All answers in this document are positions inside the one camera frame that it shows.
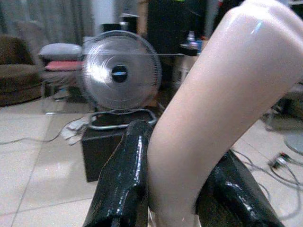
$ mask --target brown sofa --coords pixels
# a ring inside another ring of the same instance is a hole
[[[40,97],[41,79],[24,43],[0,35],[0,106]]]

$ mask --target pink cushion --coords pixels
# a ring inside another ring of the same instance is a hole
[[[76,71],[82,66],[81,61],[51,61],[45,69],[49,71]]]

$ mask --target fan stand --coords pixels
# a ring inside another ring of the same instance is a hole
[[[156,117],[156,115],[151,111],[151,110],[148,110],[148,109],[138,109],[138,110],[135,110],[133,112],[130,112],[130,113],[113,113],[113,112],[96,112],[96,113],[93,113],[90,117],[89,117],[89,124],[88,124],[88,127],[93,129],[93,130],[96,130],[96,131],[103,131],[103,130],[110,130],[110,129],[123,129],[123,128],[127,128],[128,124],[118,124],[118,125],[105,125],[105,126],[96,126],[96,125],[93,125],[93,122],[94,122],[94,119],[98,116],[98,115],[101,115],[101,114],[112,114],[112,115],[126,115],[126,114],[133,114],[135,112],[147,112],[150,117],[151,117],[151,120],[148,121],[148,123],[150,125],[154,125],[158,118]]]

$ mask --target curtain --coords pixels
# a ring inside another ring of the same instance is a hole
[[[51,43],[81,44],[93,35],[90,10],[90,0],[0,0],[0,30],[16,35],[15,20],[37,20]]]

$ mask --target electric fan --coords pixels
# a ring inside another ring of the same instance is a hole
[[[86,99],[101,112],[94,113],[89,127],[95,130],[125,128],[128,124],[95,126],[100,114],[148,112],[150,124],[155,114],[143,109],[157,94],[161,67],[156,51],[142,37],[127,31],[109,31],[92,40],[84,56],[80,88]]]

